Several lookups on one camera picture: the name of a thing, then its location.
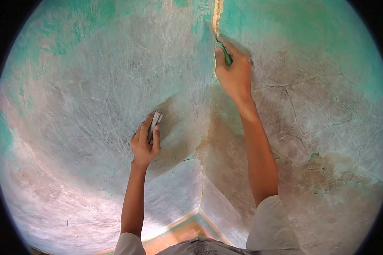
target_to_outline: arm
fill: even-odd
[[[144,179],[146,169],[160,150],[159,126],[153,130],[153,145],[147,142],[147,132],[153,119],[153,114],[148,116],[138,131],[131,139],[133,150],[133,161],[131,163],[131,173],[129,176],[128,187],[126,188],[125,199],[123,201],[122,216],[120,222],[120,232],[129,232],[140,238],[143,226],[144,215]]]
[[[233,63],[228,67],[223,51],[216,48],[216,74],[240,113],[247,150],[248,179],[258,207],[267,197],[278,194],[278,170],[251,96],[251,64],[234,45],[221,42],[232,54]]]

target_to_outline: tiled floor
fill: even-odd
[[[215,232],[199,214],[196,214],[168,232],[144,242],[143,247],[146,251],[146,255],[152,255],[166,249],[169,246],[175,245],[181,241],[192,239],[199,235],[223,242],[219,234]]]

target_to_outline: shirt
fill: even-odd
[[[210,238],[196,237],[170,246],[158,255],[305,255],[299,246],[278,195],[264,199],[257,208],[245,249]],[[122,233],[115,255],[145,255],[140,238]]]

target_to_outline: forearm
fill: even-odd
[[[140,238],[144,215],[144,180],[146,168],[131,164],[128,187],[123,201],[120,232],[129,232]]]
[[[248,100],[237,107],[244,130],[248,179],[258,207],[267,197],[278,194],[278,170],[254,101]]]

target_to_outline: person's left hand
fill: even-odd
[[[147,133],[150,127],[150,124],[153,120],[153,115],[155,112],[151,113],[145,121],[142,122],[138,131],[131,139],[131,147],[133,151],[133,161],[132,164],[146,170],[150,162],[158,155],[160,151],[160,132],[159,126],[156,125],[153,129],[153,144],[148,144],[147,142]]]

